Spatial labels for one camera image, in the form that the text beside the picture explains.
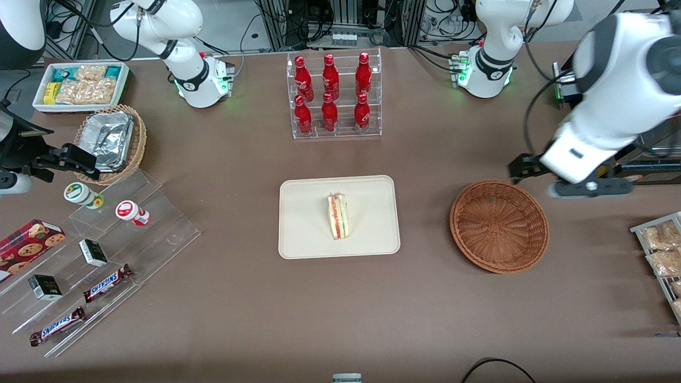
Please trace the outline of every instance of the black band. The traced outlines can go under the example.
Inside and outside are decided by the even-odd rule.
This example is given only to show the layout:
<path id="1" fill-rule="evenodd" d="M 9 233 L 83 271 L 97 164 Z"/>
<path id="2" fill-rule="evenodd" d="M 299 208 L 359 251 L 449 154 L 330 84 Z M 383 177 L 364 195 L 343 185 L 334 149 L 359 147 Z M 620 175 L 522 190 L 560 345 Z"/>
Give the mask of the black band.
<path id="1" fill-rule="evenodd" d="M 168 56 L 170 56 L 170 53 L 172 52 L 172 50 L 175 49 L 176 45 L 177 45 L 177 40 L 169 40 L 168 43 L 165 45 L 165 49 L 159 55 L 161 60 L 167 59 Z"/>
<path id="2" fill-rule="evenodd" d="M 477 55 L 475 55 L 475 62 L 477 67 L 487 75 L 487 79 L 490 81 L 504 79 L 505 74 L 508 73 L 509 69 L 511 69 L 511 66 L 513 66 L 513 60 L 511 60 L 511 62 L 505 67 L 492 67 L 483 60 L 482 55 L 482 49 L 478 50 Z"/>
<path id="3" fill-rule="evenodd" d="M 153 3 L 151 3 L 149 8 L 146 9 L 146 11 L 149 12 L 149 14 L 156 14 L 156 12 L 161 9 L 163 4 L 165 4 L 165 0 L 155 0 Z"/>
<path id="4" fill-rule="evenodd" d="M 180 87 L 182 87 L 182 89 L 185 91 L 194 92 L 197 91 L 199 89 L 199 85 L 201 85 L 201 83 L 208 78 L 209 71 L 208 62 L 204 60 L 204 69 L 202 69 L 201 73 L 199 73 L 197 76 L 188 80 L 180 80 L 179 78 L 175 77 L 175 81 L 177 81 L 178 85 L 180 85 Z"/>

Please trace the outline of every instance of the cookie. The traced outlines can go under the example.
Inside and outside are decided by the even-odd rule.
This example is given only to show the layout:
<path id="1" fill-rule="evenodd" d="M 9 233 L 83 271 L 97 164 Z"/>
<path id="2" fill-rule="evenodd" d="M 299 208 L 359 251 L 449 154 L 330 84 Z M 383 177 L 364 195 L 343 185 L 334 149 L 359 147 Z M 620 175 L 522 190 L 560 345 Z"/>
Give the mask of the cookie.
<path id="1" fill-rule="evenodd" d="M 24 268 L 24 266 L 28 266 L 30 262 L 19 262 L 17 264 L 11 265 L 11 267 L 7 270 L 9 274 L 17 274 L 17 272 L 21 269 Z"/>
<path id="2" fill-rule="evenodd" d="M 29 236 L 35 239 L 43 239 L 50 231 L 41 224 L 35 224 L 29 229 Z"/>
<path id="3" fill-rule="evenodd" d="M 45 240 L 45 246 L 49 246 L 49 247 L 55 246 L 56 244 L 63 241 L 65 238 L 66 238 L 66 236 L 64 234 L 55 234 L 55 235 L 53 235 L 50 238 Z"/>
<path id="4" fill-rule="evenodd" d="M 24 245 L 24 247 L 19 249 L 19 255 L 22 257 L 34 256 L 35 254 L 38 254 L 42 248 L 43 245 L 39 243 L 29 243 L 28 245 Z"/>

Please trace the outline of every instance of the sandwich half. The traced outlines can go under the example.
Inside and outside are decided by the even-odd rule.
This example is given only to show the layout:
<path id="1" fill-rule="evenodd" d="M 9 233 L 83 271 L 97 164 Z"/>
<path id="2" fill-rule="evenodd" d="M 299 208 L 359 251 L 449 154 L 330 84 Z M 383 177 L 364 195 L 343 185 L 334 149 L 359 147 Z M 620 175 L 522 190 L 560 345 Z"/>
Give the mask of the sandwich half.
<path id="1" fill-rule="evenodd" d="M 334 239 L 347 238 L 350 235 L 350 223 L 347 216 L 347 202 L 341 193 L 331 194 L 329 200 L 329 221 Z"/>

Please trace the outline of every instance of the wicker basket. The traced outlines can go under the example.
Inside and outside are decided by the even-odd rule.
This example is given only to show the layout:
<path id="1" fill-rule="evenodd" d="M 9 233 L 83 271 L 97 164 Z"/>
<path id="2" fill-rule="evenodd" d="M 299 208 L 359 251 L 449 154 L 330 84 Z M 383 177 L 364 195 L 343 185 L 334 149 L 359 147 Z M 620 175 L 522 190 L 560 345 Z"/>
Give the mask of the wicker basket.
<path id="1" fill-rule="evenodd" d="M 534 266 L 549 242 L 539 203 L 511 183 L 470 184 L 449 212 L 449 228 L 471 262 L 493 273 L 519 273 Z"/>
<path id="2" fill-rule="evenodd" d="M 126 112 L 133 116 L 135 119 L 135 126 L 133 127 L 133 136 L 130 141 L 130 149 L 128 150 L 128 160 L 125 168 L 117 173 L 101 173 L 99 175 L 99 180 L 95 181 L 90 179 L 83 174 L 76 173 L 76 177 L 82 182 L 94 183 L 96 185 L 107 186 L 111 185 L 115 180 L 121 178 L 123 175 L 133 172 L 142 162 L 142 157 L 144 156 L 144 145 L 146 145 L 146 127 L 144 126 L 144 121 L 140 118 L 140 115 L 129 106 L 126 105 L 116 105 L 111 108 L 106 108 L 98 110 L 97 114 L 113 113 L 113 112 Z M 80 142 L 80 135 L 83 133 L 83 127 L 85 126 L 85 121 L 80 124 L 80 129 L 76 133 L 76 139 L 74 143 L 78 145 Z"/>

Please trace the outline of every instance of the snickers bar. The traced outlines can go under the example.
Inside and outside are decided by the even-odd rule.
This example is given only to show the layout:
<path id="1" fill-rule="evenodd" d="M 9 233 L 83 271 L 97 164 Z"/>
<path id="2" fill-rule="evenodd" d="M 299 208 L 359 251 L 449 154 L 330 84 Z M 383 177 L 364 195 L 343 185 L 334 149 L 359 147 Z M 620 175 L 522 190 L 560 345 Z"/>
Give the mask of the snickers bar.
<path id="1" fill-rule="evenodd" d="M 36 331 L 31 334 L 31 346 L 38 346 L 39 344 L 46 341 L 47 338 L 79 321 L 85 321 L 85 311 L 80 306 L 78 306 L 74 312 L 70 313 L 64 318 L 61 318 L 55 323 L 52 323 L 51 326 L 44 328 L 42 331 Z"/>
<path id="2" fill-rule="evenodd" d="M 83 295 L 85 296 L 85 303 L 92 302 L 97 296 L 102 295 L 105 292 L 109 291 L 116 284 L 118 284 L 120 281 L 122 281 L 124 278 L 131 274 L 132 270 L 130 270 L 130 266 L 128 266 L 127 263 L 124 264 L 123 267 L 116 270 L 115 273 L 109 275 L 105 280 L 96 284 L 95 287 L 84 292 Z"/>

